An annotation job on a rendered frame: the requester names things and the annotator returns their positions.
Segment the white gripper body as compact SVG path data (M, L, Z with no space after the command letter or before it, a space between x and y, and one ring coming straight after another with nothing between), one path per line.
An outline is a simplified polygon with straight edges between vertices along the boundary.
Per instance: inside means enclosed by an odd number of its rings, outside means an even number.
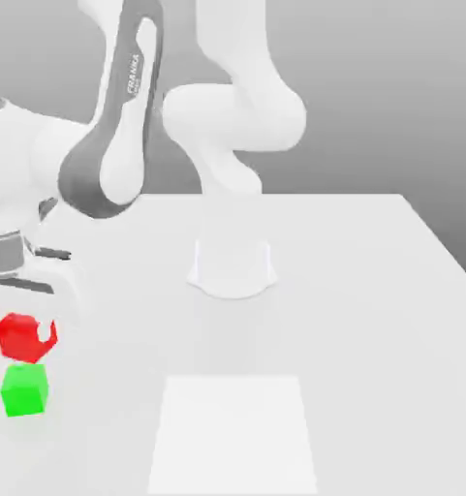
M17 276L0 278L0 317L78 317L78 281L65 263L33 263Z

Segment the small green cube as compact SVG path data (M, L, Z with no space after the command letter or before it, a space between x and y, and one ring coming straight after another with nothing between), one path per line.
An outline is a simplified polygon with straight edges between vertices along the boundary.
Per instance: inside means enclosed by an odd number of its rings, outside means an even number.
M47 406L48 392L46 368L40 363L10 365L0 388L9 418L42 414Z

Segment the small red cube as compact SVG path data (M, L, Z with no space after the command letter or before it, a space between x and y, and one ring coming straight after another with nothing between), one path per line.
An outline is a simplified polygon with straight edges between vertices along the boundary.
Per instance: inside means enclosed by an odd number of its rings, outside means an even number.
M0 320L0 351L4 357L34 364L58 342L55 321L50 323L47 341L41 341L40 323L29 315L9 313Z

